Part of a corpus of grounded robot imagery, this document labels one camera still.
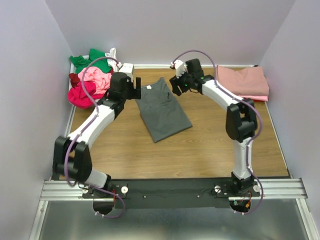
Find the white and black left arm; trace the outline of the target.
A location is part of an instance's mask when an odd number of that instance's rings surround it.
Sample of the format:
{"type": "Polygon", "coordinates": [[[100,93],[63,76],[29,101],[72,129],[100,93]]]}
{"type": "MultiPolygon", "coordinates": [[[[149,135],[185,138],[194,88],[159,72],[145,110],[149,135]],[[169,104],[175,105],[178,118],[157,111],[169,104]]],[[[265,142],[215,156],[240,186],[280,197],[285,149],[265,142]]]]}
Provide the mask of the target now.
{"type": "Polygon", "coordinates": [[[113,193],[110,175],[93,168],[90,149],[102,131],[124,109],[127,100],[141,98],[141,78],[131,79],[124,72],[112,75],[110,88],[96,102],[92,114],[68,136],[59,136],[54,142],[54,173],[77,183],[113,193]]]}

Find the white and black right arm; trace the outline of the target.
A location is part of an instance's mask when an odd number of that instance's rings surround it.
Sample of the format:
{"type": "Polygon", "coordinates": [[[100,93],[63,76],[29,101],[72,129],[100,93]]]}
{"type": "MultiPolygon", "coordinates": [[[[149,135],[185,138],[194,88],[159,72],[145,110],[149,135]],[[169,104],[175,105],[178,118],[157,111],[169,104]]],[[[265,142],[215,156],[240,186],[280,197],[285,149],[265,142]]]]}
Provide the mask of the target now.
{"type": "Polygon", "coordinates": [[[258,128],[253,100],[243,99],[218,81],[218,74],[205,75],[199,59],[187,62],[179,59],[170,64],[175,76],[169,82],[177,96],[194,91],[209,97],[226,111],[225,131],[233,140],[234,168],[231,172],[230,188],[236,194],[249,190],[254,185],[252,170],[252,143],[258,128]]]}

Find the dark grey t shirt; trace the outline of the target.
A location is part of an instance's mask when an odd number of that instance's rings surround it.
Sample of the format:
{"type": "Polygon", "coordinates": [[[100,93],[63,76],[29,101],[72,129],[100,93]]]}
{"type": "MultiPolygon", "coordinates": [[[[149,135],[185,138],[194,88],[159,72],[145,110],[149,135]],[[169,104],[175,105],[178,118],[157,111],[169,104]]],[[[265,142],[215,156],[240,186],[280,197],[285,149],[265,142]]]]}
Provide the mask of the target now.
{"type": "Polygon", "coordinates": [[[193,126],[163,77],[143,86],[135,102],[154,143],[193,126]]]}

